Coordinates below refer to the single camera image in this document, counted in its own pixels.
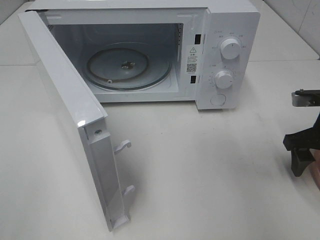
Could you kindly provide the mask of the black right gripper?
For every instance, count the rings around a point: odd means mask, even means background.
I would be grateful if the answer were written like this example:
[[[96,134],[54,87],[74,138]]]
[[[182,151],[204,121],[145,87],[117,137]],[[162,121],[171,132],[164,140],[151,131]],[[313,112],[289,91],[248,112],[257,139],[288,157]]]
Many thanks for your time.
[[[315,161],[310,149],[320,149],[320,116],[308,129],[286,134],[283,144],[291,151],[291,170],[295,177],[300,177],[305,169]]]

